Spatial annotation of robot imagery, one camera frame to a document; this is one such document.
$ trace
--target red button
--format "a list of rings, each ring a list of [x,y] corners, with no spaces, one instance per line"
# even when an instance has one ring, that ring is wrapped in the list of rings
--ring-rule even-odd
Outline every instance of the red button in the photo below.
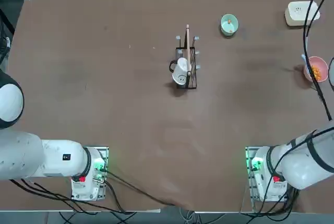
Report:
[[[272,179],[273,179],[274,182],[278,182],[278,181],[280,181],[280,178],[277,177],[277,176],[272,177]]]

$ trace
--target black wire rack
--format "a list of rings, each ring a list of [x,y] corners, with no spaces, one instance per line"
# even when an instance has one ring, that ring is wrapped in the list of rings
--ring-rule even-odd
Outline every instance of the black wire rack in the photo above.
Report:
[[[178,61],[179,58],[183,57],[183,53],[187,51],[187,33],[184,37],[184,46],[181,46],[181,37],[176,37],[179,41],[179,46],[175,49],[175,60]],[[177,88],[180,89],[196,89],[197,88],[197,75],[196,75],[196,50],[195,50],[195,41],[198,40],[198,37],[193,37],[192,46],[190,46],[190,64],[192,66],[191,72],[188,71],[186,83],[184,85],[176,84]]]

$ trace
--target small bowl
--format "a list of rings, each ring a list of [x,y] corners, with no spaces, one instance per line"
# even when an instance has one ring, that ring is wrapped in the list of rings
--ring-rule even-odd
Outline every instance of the small bowl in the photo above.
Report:
[[[318,80],[318,82],[324,82],[328,78],[328,65],[326,61],[324,61],[320,57],[312,56],[312,57],[309,57],[309,63],[311,64],[311,66],[313,65],[319,68],[321,80]],[[306,79],[308,79],[309,81],[312,81],[312,78],[310,74],[308,73],[306,65],[304,65],[303,73]]]
[[[226,36],[234,35],[234,33],[238,30],[238,27],[238,20],[232,14],[225,14],[220,20],[220,29]]]

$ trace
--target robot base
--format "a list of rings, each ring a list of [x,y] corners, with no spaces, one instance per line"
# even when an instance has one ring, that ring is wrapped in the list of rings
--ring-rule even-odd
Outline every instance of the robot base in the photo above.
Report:
[[[90,170],[84,179],[71,180],[72,198],[79,201],[99,201],[105,199],[106,172],[99,169],[108,169],[108,147],[87,147],[91,155]]]
[[[267,167],[267,152],[269,147],[246,147],[246,162],[248,172],[248,182],[250,195],[253,200],[263,201],[266,189],[271,178]],[[277,202],[287,191],[287,181],[278,181],[276,178],[271,179],[265,201]]]

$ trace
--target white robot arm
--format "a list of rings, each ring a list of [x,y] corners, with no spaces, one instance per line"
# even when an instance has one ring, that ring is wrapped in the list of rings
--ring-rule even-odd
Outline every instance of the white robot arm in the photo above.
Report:
[[[314,137],[283,157],[307,137],[333,126],[334,121],[330,121],[324,128],[302,135],[287,144],[257,150],[251,166],[261,201],[264,200],[268,184],[265,200],[278,201],[286,192],[288,184],[302,190],[333,175],[334,131]]]
[[[0,70],[0,180],[30,177],[71,177],[72,197],[96,201],[105,195],[106,162],[94,147],[71,140],[41,140],[12,131],[22,115],[24,96],[12,78]]]

